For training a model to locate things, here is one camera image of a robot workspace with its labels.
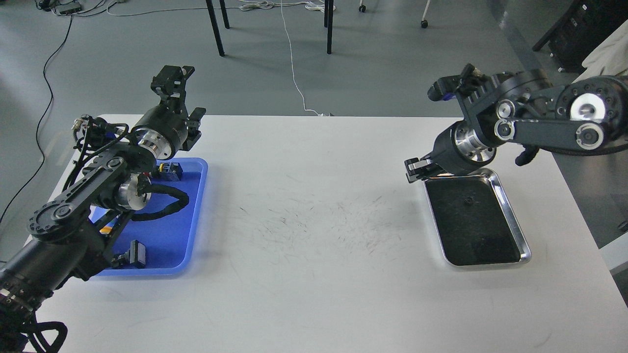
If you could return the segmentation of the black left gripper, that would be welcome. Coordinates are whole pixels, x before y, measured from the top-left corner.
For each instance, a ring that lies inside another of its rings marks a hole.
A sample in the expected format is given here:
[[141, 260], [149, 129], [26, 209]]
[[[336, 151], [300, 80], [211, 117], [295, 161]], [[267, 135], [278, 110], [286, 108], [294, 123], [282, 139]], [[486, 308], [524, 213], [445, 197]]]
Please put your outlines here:
[[199, 128], [206, 108], [196, 107], [189, 116], [185, 106], [186, 81], [194, 72], [193, 66], [165, 65], [152, 79], [159, 105], [142, 116], [131, 134], [155, 159], [168, 160], [178, 151], [189, 151], [202, 136]]

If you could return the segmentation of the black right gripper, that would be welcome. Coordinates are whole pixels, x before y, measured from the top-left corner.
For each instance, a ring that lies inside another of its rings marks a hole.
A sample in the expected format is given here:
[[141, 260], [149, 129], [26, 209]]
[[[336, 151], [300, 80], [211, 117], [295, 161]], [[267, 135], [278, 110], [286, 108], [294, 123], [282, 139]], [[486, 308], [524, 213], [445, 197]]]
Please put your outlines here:
[[425, 159], [404, 161], [406, 178], [414, 183], [441, 174], [472, 174], [489, 165], [496, 154], [497, 149], [482, 143], [469, 123], [456, 122], [437, 136]]

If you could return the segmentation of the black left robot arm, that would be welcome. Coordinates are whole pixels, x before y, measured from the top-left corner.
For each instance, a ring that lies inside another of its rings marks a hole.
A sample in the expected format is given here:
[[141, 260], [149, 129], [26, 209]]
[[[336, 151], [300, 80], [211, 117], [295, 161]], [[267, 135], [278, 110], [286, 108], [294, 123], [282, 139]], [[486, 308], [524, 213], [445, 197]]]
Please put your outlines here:
[[161, 69], [151, 82], [159, 104], [137, 124], [112, 124], [90, 115], [75, 120], [80, 155], [61, 193], [34, 211], [27, 222], [31, 241], [1, 269], [1, 351], [20, 353], [31, 344], [39, 353], [56, 353], [67, 337], [61, 322], [37, 322], [45, 299], [71, 277], [84, 281], [123, 264], [143, 266], [144, 248], [134, 242], [114, 255], [112, 246], [130, 221], [152, 221], [175, 214], [190, 201], [186, 192], [152, 183], [166, 175], [157, 161], [188, 151], [201, 136], [206, 110], [185, 106], [192, 66]]

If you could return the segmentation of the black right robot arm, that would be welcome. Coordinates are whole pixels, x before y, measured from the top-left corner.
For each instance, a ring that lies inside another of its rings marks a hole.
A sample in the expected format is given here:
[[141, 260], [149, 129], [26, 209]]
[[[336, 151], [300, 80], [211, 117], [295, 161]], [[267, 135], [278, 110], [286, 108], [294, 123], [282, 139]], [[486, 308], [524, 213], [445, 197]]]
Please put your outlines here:
[[472, 64], [438, 78], [430, 100], [457, 99], [463, 118], [435, 139], [422, 158], [404, 162], [409, 183], [442, 174], [469, 175], [494, 160], [505, 143], [522, 145], [523, 166], [539, 150], [598, 156], [627, 149], [627, 77], [593, 76], [552, 85], [544, 70], [489, 76]]

